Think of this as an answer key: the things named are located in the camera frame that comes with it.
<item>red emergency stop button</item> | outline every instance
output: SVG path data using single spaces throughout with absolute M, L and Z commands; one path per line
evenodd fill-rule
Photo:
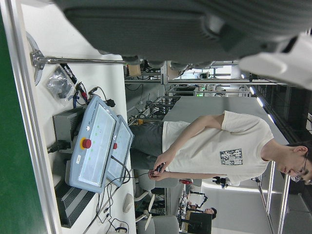
M 82 147 L 84 149 L 89 149 L 91 147 L 91 140 L 90 139 L 84 139 L 82 141 Z

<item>black monitor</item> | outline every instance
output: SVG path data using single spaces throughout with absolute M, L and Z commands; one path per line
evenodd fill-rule
M 211 234 L 212 214 L 192 212 L 188 223 L 188 233 Z

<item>plastic bag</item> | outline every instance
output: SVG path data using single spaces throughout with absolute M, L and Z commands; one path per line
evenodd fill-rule
M 64 106 L 75 92 L 74 83 L 60 65 L 54 70 L 46 86 L 52 96 Z

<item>white desk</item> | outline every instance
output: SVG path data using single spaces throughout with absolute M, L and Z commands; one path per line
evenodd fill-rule
M 31 2 L 32 5 L 36 6 L 38 1 L 26 1 Z M 91 45 L 80 35 L 80 33 L 64 18 L 63 14 L 55 7 L 55 5 L 44 5 L 41 7 L 34 7 L 30 5 L 21 6 L 23 13 L 23 20 L 20 21 L 21 28 L 23 29 L 23 23 L 25 29 L 37 42 L 40 50 L 45 56 L 54 57 L 64 57 L 64 58 L 76 58 L 76 59 L 114 59 L 121 60 L 120 56 L 106 55 L 102 56 L 97 50 L 95 50 Z M 122 115 L 127 119 L 126 115 L 126 101 L 125 101 L 125 90 L 124 90 L 124 78 L 123 78 L 123 66 L 122 65 L 86 65 L 86 64 L 69 64 L 73 73 L 77 77 L 78 81 L 82 81 L 87 91 L 95 86 L 100 86 L 106 97 L 113 99 L 116 106 L 112 110 L 116 114 Z M 46 65 L 44 67 L 41 81 L 38 86 L 31 85 L 31 90 L 33 91 L 33 99 L 35 104 L 35 109 L 37 112 L 37 118 L 39 122 L 39 128 L 42 130 L 43 136 L 42 142 L 45 144 L 44 147 L 49 147 L 55 142 L 54 128 L 52 122 L 52 116 L 60 113 L 64 110 L 72 108 L 72 102 L 68 102 L 66 106 L 58 103 L 48 92 L 45 85 L 50 74 L 55 69 L 56 65 Z M 98 90 L 96 94 L 100 95 L 102 98 L 103 94 Z M 65 165 L 62 162 L 61 156 L 58 152 L 47 154 L 44 152 L 42 155 L 46 160 L 48 170 L 47 177 L 49 178 L 50 184 L 47 184 L 47 190 L 51 190 L 64 175 Z M 123 213 L 122 205 L 124 202 L 125 195 L 127 193 L 133 194 L 133 184 L 132 181 L 121 186 L 121 188 L 114 194 L 113 200 L 114 204 L 111 210 L 111 216 L 117 218 L 121 221 L 128 223 L 130 229 L 128 233 L 136 233 L 135 226 L 135 212 L 132 208 L 127 214 Z M 55 210 L 56 199 L 51 197 L 47 204 L 52 207 L 51 210 Z M 105 194 L 104 202 L 107 200 L 107 194 Z M 56 231 L 50 231 L 48 233 L 63 233 L 63 234 L 79 234 L 83 233 L 91 220 L 95 216 L 95 210 L 97 205 L 97 195 L 90 201 L 87 207 L 84 209 L 83 213 L 74 223 L 71 229 L 61 228 L 60 220 L 58 219 L 58 214 L 54 214 L 54 218 L 50 218 L 50 223 L 52 222 L 56 226 Z M 46 211 L 43 206 L 43 215 L 46 217 Z M 102 220 L 104 220 L 107 213 L 100 214 Z M 114 221 L 113 223 L 116 227 L 119 227 L 119 222 Z M 97 234 L 106 232 L 109 226 L 109 222 L 106 221 L 101 224 L 97 219 L 89 230 L 87 234 Z

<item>black device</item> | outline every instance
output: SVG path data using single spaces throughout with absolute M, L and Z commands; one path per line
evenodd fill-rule
M 95 193 L 69 186 L 61 181 L 55 187 L 58 214 L 62 227 L 71 228 Z
M 188 233 L 211 234 L 212 214 L 192 212 L 188 223 Z
M 162 167 L 165 165 L 165 163 L 162 163 L 161 165 L 159 165 L 154 172 L 161 172 Z

